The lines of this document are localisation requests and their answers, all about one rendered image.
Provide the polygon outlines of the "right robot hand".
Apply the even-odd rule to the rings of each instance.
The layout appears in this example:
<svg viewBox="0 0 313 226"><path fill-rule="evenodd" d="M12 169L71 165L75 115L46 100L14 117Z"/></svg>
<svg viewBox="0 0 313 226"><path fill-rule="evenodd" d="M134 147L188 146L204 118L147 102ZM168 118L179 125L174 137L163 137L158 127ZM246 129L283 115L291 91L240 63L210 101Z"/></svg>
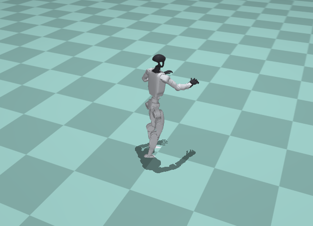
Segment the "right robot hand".
<svg viewBox="0 0 313 226"><path fill-rule="evenodd" d="M192 87L195 84L199 84L198 80L196 80L195 78L190 80L190 83L192 84L190 87Z"/></svg>

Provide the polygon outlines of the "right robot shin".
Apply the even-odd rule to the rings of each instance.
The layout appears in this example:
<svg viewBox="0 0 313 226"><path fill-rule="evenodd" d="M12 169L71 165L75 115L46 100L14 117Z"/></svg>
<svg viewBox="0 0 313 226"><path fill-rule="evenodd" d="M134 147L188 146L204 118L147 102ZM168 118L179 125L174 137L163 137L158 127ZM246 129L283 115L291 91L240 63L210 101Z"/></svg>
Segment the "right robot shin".
<svg viewBox="0 0 313 226"><path fill-rule="evenodd" d="M148 156L151 157L151 154L153 153L157 142L158 142L159 137L157 137L157 134L152 134L150 137L150 141L149 141L149 151L148 151Z"/></svg>

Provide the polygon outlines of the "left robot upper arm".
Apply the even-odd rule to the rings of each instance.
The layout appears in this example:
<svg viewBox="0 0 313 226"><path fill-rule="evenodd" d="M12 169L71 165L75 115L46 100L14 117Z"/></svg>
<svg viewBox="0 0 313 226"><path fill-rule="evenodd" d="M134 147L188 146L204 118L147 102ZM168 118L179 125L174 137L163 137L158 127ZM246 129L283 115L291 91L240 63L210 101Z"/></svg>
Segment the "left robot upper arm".
<svg viewBox="0 0 313 226"><path fill-rule="evenodd" d="M145 72L144 75L142 76L142 80L143 80L144 82L147 82L147 81L148 81L148 74L149 74L150 69L152 69L152 68L146 69L146 72Z"/></svg>

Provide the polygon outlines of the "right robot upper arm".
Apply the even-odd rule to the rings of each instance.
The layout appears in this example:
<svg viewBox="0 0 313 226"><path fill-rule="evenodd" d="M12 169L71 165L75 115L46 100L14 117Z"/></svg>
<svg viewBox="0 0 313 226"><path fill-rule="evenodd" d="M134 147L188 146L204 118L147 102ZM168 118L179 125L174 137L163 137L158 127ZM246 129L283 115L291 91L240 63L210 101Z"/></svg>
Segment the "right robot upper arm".
<svg viewBox="0 0 313 226"><path fill-rule="evenodd" d="M180 91L181 89L179 88L178 84L176 84L175 81L173 81L168 75L161 75L160 79L162 80L163 83L166 83L173 87L176 91Z"/></svg>

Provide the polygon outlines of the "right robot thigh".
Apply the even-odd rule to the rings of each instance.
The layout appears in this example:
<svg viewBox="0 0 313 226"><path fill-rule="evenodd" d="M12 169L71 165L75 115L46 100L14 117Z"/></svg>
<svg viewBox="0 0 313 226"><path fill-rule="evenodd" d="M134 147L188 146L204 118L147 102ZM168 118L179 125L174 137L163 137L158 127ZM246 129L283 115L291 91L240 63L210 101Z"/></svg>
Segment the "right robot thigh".
<svg viewBox="0 0 313 226"><path fill-rule="evenodd" d="M164 126L164 114L163 114L162 110L158 109L158 107L153 108L152 114L153 114L153 117L155 118L156 131L152 131L150 133L150 136L152 134L157 134L157 137L159 137L162 130L163 130L163 126Z"/></svg>

